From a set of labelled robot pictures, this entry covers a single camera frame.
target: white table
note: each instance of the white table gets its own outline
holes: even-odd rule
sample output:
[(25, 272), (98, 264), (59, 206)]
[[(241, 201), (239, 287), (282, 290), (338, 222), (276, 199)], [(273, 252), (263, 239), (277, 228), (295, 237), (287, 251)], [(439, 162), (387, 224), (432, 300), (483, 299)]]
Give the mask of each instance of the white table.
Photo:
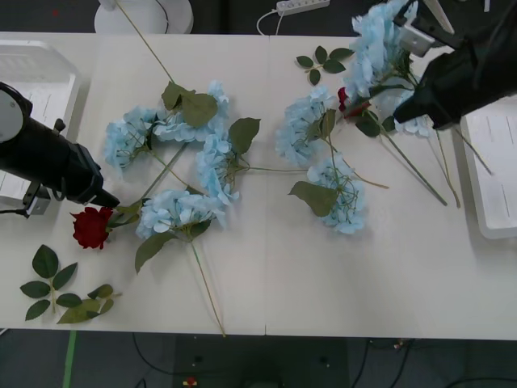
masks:
[[(135, 38), (2, 34), (46, 40), (86, 76), (97, 72), (80, 125), (79, 142), (100, 162), (107, 188), (123, 202), (141, 195), (161, 170), (149, 160), (117, 180), (99, 157), (107, 122), (136, 104), (155, 106), (166, 84), (145, 46)], [(351, 40), (324, 37), (154, 36), (151, 45), (178, 82), (206, 90), (219, 78), (233, 101), (231, 116), (262, 118), (250, 150), (255, 166), (285, 166), (275, 155), (274, 132), (284, 109), (309, 93), (294, 58), (322, 45)], [(416, 63), (422, 69), (423, 63)], [(324, 74), (336, 90), (340, 75)], [(74, 113), (74, 120), (81, 115)], [(378, 140), (341, 125), (333, 141), (366, 178), (388, 191), (367, 187), (367, 228), (351, 237), (324, 227), (297, 198), (287, 196), (303, 175), (248, 174), (238, 185), (242, 200), (230, 213), (229, 230), (211, 228), (199, 241), (202, 260), (230, 334), (340, 335), (442, 338), (517, 338), (515, 241), (489, 241), (478, 229), (462, 147), (450, 137), (445, 150), (452, 181), (462, 199), (453, 205), (437, 158), (426, 140), (397, 135), (396, 141), (448, 200), (443, 207)], [(436, 141), (431, 139), (435, 152)], [(161, 150), (164, 155), (174, 150)], [(188, 150), (176, 169), (194, 177)], [(168, 180), (163, 187), (173, 187)], [(18, 291), (31, 280), (31, 258), (41, 243), (54, 248), (63, 264), (79, 262), (69, 289), (84, 295), (103, 282), (124, 296), (109, 314), (73, 327), (82, 330), (217, 333), (191, 252), (168, 247), (136, 276), (132, 231), (116, 234), (104, 251), (83, 251), (71, 237), (65, 203), (29, 221), (0, 222), (2, 275), (0, 327), (57, 327), (44, 319), (24, 323), (31, 304)]]

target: red flower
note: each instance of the red flower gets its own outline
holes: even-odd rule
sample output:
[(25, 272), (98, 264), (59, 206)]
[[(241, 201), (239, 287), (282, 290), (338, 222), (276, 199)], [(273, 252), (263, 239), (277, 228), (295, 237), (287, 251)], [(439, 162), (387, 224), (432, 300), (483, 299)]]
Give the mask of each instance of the red flower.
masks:
[(107, 221), (113, 214), (113, 209), (87, 207), (84, 212), (72, 214), (74, 221), (74, 238), (84, 249), (87, 248), (104, 248), (104, 242), (109, 233), (106, 231)]
[[(338, 90), (338, 97), (339, 97), (339, 110), (341, 112), (345, 112), (347, 110), (347, 106), (345, 105), (345, 102), (348, 100), (347, 93), (345, 92), (345, 88), (342, 87)], [(367, 101), (366, 103), (362, 103), (357, 108), (354, 108), (351, 112), (349, 112), (345, 119), (348, 117), (357, 117), (361, 116), (361, 113), (363, 113), (363, 110), (368, 109), (371, 106), (371, 104)]]

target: green leaf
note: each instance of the green leaf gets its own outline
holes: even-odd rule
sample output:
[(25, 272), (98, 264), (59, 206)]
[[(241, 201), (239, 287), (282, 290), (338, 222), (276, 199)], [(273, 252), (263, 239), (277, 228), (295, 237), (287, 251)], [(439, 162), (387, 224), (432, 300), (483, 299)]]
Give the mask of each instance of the green leaf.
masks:
[(140, 269), (147, 260), (152, 259), (163, 248), (165, 243), (173, 238), (177, 237), (172, 233), (165, 232), (154, 234), (146, 239), (142, 245), (138, 247), (137, 254), (135, 256), (135, 269), (137, 270), (137, 273), (140, 272)]
[(334, 129), (334, 125), (336, 124), (336, 110), (329, 109), (323, 115), (322, 121), (322, 136), (324, 139), (328, 138), (332, 129)]
[(212, 222), (212, 220), (207, 220), (207, 221), (200, 222), (199, 224), (194, 224), (191, 227), (190, 237), (192, 239), (194, 239), (194, 238), (198, 237), (199, 235), (203, 234), (204, 232), (206, 232), (206, 230), (210, 226), (211, 222)]
[(63, 307), (76, 307), (82, 303), (82, 300), (75, 293), (64, 293), (59, 296), (56, 303)]
[(72, 277), (72, 275), (75, 272), (75, 268), (77, 268), (77, 267), (78, 267), (78, 264), (75, 263), (75, 264), (71, 264), (68, 267), (61, 269), (57, 273), (57, 275), (54, 276), (54, 279), (52, 280), (52, 287), (55, 290), (58, 290), (61, 287), (63, 287), (68, 282), (68, 280), (70, 280), (70, 277)]
[(181, 94), (183, 119), (192, 127), (207, 124), (217, 113), (217, 102), (212, 95), (185, 91)]
[(48, 309), (49, 306), (50, 301), (47, 301), (46, 299), (43, 301), (37, 301), (31, 307), (29, 307), (29, 310), (27, 310), (27, 313), (25, 314), (25, 320), (30, 321), (34, 318), (38, 318)]
[(88, 297), (90, 299), (97, 299), (98, 297), (100, 297), (100, 298), (109, 297), (112, 294), (113, 294), (113, 287), (111, 287), (110, 285), (101, 285), (100, 287), (94, 289), (91, 293), (89, 293)]
[(191, 194), (197, 194), (198, 196), (202, 196), (203, 193), (200, 192), (198, 189), (196, 188), (193, 188), (192, 186), (187, 186), (187, 188), (185, 189), (187, 190), (188, 192), (190, 192)]
[(176, 108), (181, 102), (179, 97), (183, 92), (185, 92), (185, 89), (180, 85), (176, 85), (174, 82), (169, 82), (162, 93), (162, 100), (165, 108), (169, 111)]
[(379, 136), (379, 125), (377, 125), (377, 123), (370, 116), (360, 117), (358, 121), (355, 123), (355, 126), (358, 128), (359, 131), (361, 131), (368, 137)]
[(326, 61), (326, 50), (322, 46), (318, 46), (316, 48), (316, 52), (314, 53), (314, 56), (316, 57), (317, 63), (322, 65)]
[(229, 139), (236, 154), (243, 155), (250, 149), (253, 138), (259, 133), (260, 119), (246, 117), (229, 127)]
[(32, 259), (32, 267), (34, 271), (44, 279), (49, 279), (56, 275), (59, 260), (57, 259), (56, 252), (42, 245)]
[(29, 281), (20, 287), (22, 293), (28, 297), (39, 299), (46, 297), (50, 293), (50, 286), (43, 281)]
[(107, 299), (100, 309), (100, 314), (106, 314), (109, 310), (111, 310), (114, 304), (115, 303), (113, 302), (113, 299)]
[(338, 199), (337, 190), (303, 181), (296, 182), (289, 195), (304, 201), (318, 217), (327, 216)]
[(395, 117), (387, 117), (383, 122), (382, 126), (385, 127), (386, 132), (392, 132), (395, 130)]
[(323, 69), (327, 73), (337, 74), (345, 71), (345, 66), (341, 62), (336, 61), (335, 59), (329, 59), (327, 62), (323, 64)]
[(89, 312), (99, 311), (100, 302), (93, 299), (84, 299), (79, 306), (71, 307), (61, 316), (57, 324), (80, 323), (91, 319)]
[(315, 69), (310, 70), (309, 81), (312, 86), (316, 86), (320, 82), (321, 78), (322, 78), (322, 75), (320, 74), (319, 70), (315, 70)]
[(337, 48), (330, 53), (329, 58), (336, 61), (342, 61), (351, 57), (354, 52), (348, 48)]
[(309, 57), (306, 57), (305, 55), (302, 55), (301, 57), (296, 57), (296, 61), (298, 64), (303, 67), (304, 69), (310, 69), (314, 66), (314, 62)]

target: white tray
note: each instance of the white tray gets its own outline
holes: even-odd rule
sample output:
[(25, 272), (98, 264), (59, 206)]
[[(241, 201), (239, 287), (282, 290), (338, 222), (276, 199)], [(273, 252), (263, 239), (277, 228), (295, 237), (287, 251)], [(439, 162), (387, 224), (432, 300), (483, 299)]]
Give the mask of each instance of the white tray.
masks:
[(467, 115), (463, 134), (472, 142), (490, 175), (465, 145), (477, 220), (487, 238), (517, 236), (517, 99), (497, 103)]
[[(61, 118), (68, 126), (78, 95), (79, 72), (48, 44), (0, 40), (0, 81), (31, 100), (33, 119), (53, 128), (56, 119)], [(0, 171), (0, 206), (20, 207), (29, 184)]]

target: flower stem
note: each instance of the flower stem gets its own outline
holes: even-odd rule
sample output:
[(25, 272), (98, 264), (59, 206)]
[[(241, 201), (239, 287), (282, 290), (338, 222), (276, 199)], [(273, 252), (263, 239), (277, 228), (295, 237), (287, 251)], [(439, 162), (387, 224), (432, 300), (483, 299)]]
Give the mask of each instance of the flower stem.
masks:
[(447, 159), (445, 158), (445, 152), (443, 151), (442, 139), (439, 136), (439, 131), (436, 131), (436, 136), (438, 137), (439, 150), (442, 153), (443, 165), (445, 166), (445, 180), (447, 180), (447, 184), (452, 191), (452, 195), (454, 196), (454, 200), (456, 201), (456, 207), (459, 209), (461, 208), (460, 198), (458, 197), (456, 190), (454, 190), (454, 187), (452, 186), (451, 176), (449, 174), (449, 167), (447, 165)]
[[(334, 152), (338, 152), (338, 150), (336, 150), (335, 147), (333, 147), (326, 139), (324, 139), (324, 142), (326, 144), (328, 144), (330, 147), (332, 147), (331, 149), (334, 150)], [(371, 184), (372, 186), (377, 186), (378, 188), (384, 188), (384, 189), (389, 189), (389, 186), (386, 186), (384, 184), (380, 184), (380, 183), (375, 183), (375, 182), (372, 182), (371, 180), (367, 180), (365, 178), (363, 178), (361, 175), (359, 175), (357, 172), (355, 172), (355, 170), (351, 167), (350, 164), (347, 163), (347, 161), (345, 160), (345, 158), (343, 158), (343, 161), (345, 162), (345, 164), (348, 166), (348, 168), (350, 168), (351, 170), (354, 171), (354, 175), (359, 179), (359, 180), (362, 180), (363, 182), (365, 183), (368, 183), (368, 184)]]
[(203, 277), (204, 287), (207, 290), (208, 298), (210, 299), (210, 304), (212, 305), (213, 313), (216, 315), (217, 324), (219, 325), (219, 329), (221, 330), (221, 334), (223, 335), (223, 337), (226, 337), (225, 329), (223, 328), (223, 325), (221, 324), (219, 315), (217, 314), (216, 307), (213, 304), (212, 294), (210, 293), (210, 288), (208, 287), (207, 280), (204, 277), (204, 272), (203, 272), (203, 268), (201, 267), (200, 257), (197, 255), (197, 251), (195, 250), (194, 243), (192, 241), (190, 241), (190, 244), (191, 244), (192, 250), (194, 251), (195, 261), (197, 262), (197, 265), (200, 268), (201, 276)]
[(166, 72), (167, 76), (169, 77), (169, 79), (174, 82), (174, 80), (172, 79), (172, 77), (170, 76), (169, 74), (169, 71), (167, 71), (166, 67), (163, 65), (162, 61), (160, 61), (160, 58), (158, 58), (158, 55), (156, 55), (156, 53), (153, 51), (153, 49), (151, 48), (151, 46), (149, 46), (149, 43), (147, 43), (147, 40), (145, 40), (144, 36), (142, 35), (142, 33), (140, 32), (140, 30), (138, 29), (138, 27), (135, 25), (135, 23), (132, 22), (131, 18), (129, 17), (129, 15), (126, 13), (126, 11), (124, 10), (124, 8), (122, 8), (122, 6), (119, 4), (118, 0), (115, 0), (115, 3), (116, 5), (120, 8), (120, 10), (122, 11), (122, 13), (124, 14), (124, 16), (126, 17), (126, 19), (131, 23), (132, 27), (135, 29), (135, 31), (137, 32), (137, 34), (140, 36), (140, 38), (144, 41), (145, 45), (147, 46), (147, 48), (149, 49), (149, 51), (154, 55), (154, 57), (156, 58), (156, 60), (158, 61), (158, 63), (160, 64), (160, 66), (163, 68), (163, 70)]
[(275, 172), (307, 172), (308, 170), (277, 170), (275, 168), (244, 167), (244, 170), (275, 171)]
[(406, 156), (406, 154), (404, 154), (402, 152), (402, 150), (400, 148), (398, 148), (398, 145), (397, 143), (395, 143), (395, 141), (388, 135), (388, 133), (386, 132), (385, 130), (385, 127), (379, 122), (379, 120), (370, 112), (370, 111), (366, 111), (367, 114), (372, 118), (372, 120), (374, 120), (377, 125), (379, 126), (379, 129), (380, 129), (380, 133), (382, 133), (382, 135), (384, 137), (386, 137), (388, 139), (388, 141), (391, 143), (391, 145), (395, 148), (395, 150), (397, 150), (397, 152), (404, 158), (404, 160), (407, 162), (407, 164), (410, 165), (410, 167), (413, 169), (413, 171), (416, 173), (416, 175), (418, 175), (418, 177), (426, 184), (426, 186), (429, 188), (429, 190), (431, 190), (431, 192), (435, 195), (435, 197), (443, 204), (443, 206), (447, 206), (447, 202), (445, 201), (445, 199), (435, 190), (435, 188), (433, 188), (431, 186), (431, 184), (427, 181), (427, 179), (424, 178), (424, 176), (422, 175), (422, 173), (418, 170), (418, 168), (408, 159), (408, 157)]
[(454, 130), (456, 131), (456, 133), (458, 135), (460, 135), (461, 140), (463, 140), (464, 143), (467, 146), (469, 146), (469, 148), (472, 150), (472, 152), (474, 152), (474, 155), (476, 155), (477, 160), (479, 160), (479, 163), (481, 163), (483, 165), (486, 172), (488, 172), (490, 175), (493, 175), (494, 173), (492, 172), (491, 169), (488, 168), (488, 165), (485, 163), (485, 160), (483, 159), (483, 157), (479, 154), (479, 152), (477, 152), (476, 148), (474, 148), (472, 143), (470, 141), (468, 141), (465, 136), (463, 136), (463, 133), (461, 133), (461, 131), (458, 129), (458, 127), (456, 125), (454, 126)]
[(154, 180), (154, 182), (151, 183), (151, 185), (147, 188), (147, 190), (145, 190), (145, 193), (140, 197), (140, 200), (143, 200), (144, 198), (147, 197), (147, 195), (151, 192), (151, 190), (153, 190), (153, 187), (156, 183), (158, 183), (158, 181), (164, 176), (164, 174), (170, 169), (172, 168), (172, 166), (176, 163), (176, 161), (178, 160), (178, 158), (181, 156), (181, 154), (183, 153), (183, 151), (187, 148), (188, 146), (188, 143), (183, 143), (183, 145), (181, 146), (181, 148), (178, 150), (178, 152), (176, 154), (174, 154), (174, 156), (172, 157), (172, 159), (170, 160), (169, 164), (167, 164), (165, 167), (163, 167), (163, 170), (162, 172), (160, 172), (160, 175), (156, 177), (156, 179)]

